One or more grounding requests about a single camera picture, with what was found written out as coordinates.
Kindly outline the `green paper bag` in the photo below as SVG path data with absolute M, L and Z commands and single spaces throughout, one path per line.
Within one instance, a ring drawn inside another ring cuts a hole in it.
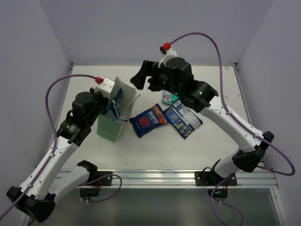
M 109 104 L 98 117 L 97 135 L 117 142 L 132 117 L 134 104 L 140 95 L 121 78 L 116 77 L 114 82 Z

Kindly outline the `dark blue snack bag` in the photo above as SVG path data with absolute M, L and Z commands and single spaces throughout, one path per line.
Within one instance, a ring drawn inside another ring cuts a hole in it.
M 174 102 L 163 111 L 168 123 L 170 123 L 183 139 L 188 138 L 192 132 L 202 126 L 203 122 L 180 100 Z

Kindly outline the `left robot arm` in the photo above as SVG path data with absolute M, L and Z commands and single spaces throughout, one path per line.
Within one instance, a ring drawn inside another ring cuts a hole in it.
M 110 97 L 110 91 L 98 87 L 76 95 L 72 109 L 68 111 L 50 149 L 36 169 L 20 186 L 8 189 L 7 197 L 13 206 L 39 223 L 51 215 L 59 192 L 57 187 L 50 187 L 64 163 L 89 135 Z

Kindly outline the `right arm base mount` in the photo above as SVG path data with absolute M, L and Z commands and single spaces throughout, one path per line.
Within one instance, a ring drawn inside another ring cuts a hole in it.
M 196 186 L 213 187 L 208 188 L 207 192 L 214 201 L 218 202 L 225 201 L 229 194 L 229 188 L 238 185 L 235 173 L 222 178 L 213 170 L 210 170 L 209 167 L 205 167 L 202 171 L 195 171 L 194 179 Z

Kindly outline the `blue Burts crisps bag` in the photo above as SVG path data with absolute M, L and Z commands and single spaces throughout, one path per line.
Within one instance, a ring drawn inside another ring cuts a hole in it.
M 167 123 L 163 110 L 159 104 L 155 104 L 153 107 L 143 111 L 137 116 L 130 118 L 129 121 L 138 137 L 143 137 L 153 129 Z

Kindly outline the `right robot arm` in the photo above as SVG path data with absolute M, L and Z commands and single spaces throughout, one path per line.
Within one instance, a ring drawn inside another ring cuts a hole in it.
M 231 117 L 235 112 L 222 105 L 221 96 L 212 86 L 194 79 L 190 63 L 181 57 L 165 63 L 145 60 L 130 82 L 139 90 L 148 82 L 151 91 L 165 90 L 178 96 L 187 108 L 210 119 L 236 142 L 238 150 L 218 160 L 210 170 L 208 179 L 215 185 L 239 170 L 253 172 L 274 139 L 270 131 L 262 132 L 242 118 L 235 121 Z

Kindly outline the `blue Doritos bag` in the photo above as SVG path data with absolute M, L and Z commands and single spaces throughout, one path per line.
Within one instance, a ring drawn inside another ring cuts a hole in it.
M 112 120 L 117 119 L 123 113 L 123 109 L 123 91 L 122 88 L 120 88 L 114 98 L 109 102 L 107 109 L 104 110 L 101 115 L 104 115 Z

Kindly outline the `teal candy packet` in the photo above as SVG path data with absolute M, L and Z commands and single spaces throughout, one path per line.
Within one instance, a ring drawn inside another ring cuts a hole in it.
M 162 91 L 162 102 L 167 105 L 172 105 L 174 102 L 179 100 L 179 97 L 177 95 L 174 95 L 168 91 L 163 90 Z

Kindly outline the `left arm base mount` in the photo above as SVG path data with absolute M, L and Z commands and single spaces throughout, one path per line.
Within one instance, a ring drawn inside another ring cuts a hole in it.
M 84 186 L 88 188 L 80 188 L 79 195 L 82 200 L 93 200 L 97 198 L 101 191 L 101 186 L 111 186 L 112 171 L 93 171 L 90 173 Z

